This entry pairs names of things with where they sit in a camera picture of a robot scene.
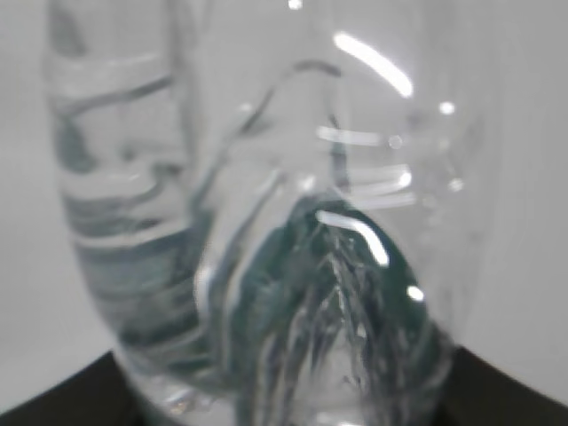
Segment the white background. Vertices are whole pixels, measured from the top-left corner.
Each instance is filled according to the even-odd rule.
[[[504,155],[466,345],[568,404],[568,3],[496,0]],[[40,86],[42,0],[0,0],[0,412],[106,351],[67,245]]]

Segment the curved glass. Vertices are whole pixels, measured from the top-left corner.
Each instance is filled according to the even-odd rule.
[[[479,0],[51,0],[83,275],[179,424],[428,423],[495,187]]]

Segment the glass object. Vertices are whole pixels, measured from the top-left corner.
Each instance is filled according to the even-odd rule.
[[[70,235],[156,423],[423,426],[496,179],[479,0],[50,0]]]

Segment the transparent water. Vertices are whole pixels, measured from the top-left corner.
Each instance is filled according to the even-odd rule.
[[[97,236],[77,244],[143,398],[194,426],[427,423],[451,344],[378,226],[342,201],[300,200],[229,312],[217,275],[203,320],[193,284],[211,220],[203,212],[192,227],[141,238],[164,224],[149,225],[126,248],[90,246],[108,238]],[[219,269],[230,273],[232,259]]]
[[[215,210],[185,204],[175,153],[101,149],[117,138],[116,112],[99,111],[111,98],[59,102],[56,147],[83,275],[155,424],[427,424],[452,344],[394,241],[313,193],[263,230],[236,283],[256,216],[227,235],[203,294]]]

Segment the dark surface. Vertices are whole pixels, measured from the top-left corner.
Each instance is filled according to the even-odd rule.
[[[459,350],[433,426],[509,425],[566,426],[568,409]],[[0,426],[145,425],[107,354],[60,386],[0,417]]]

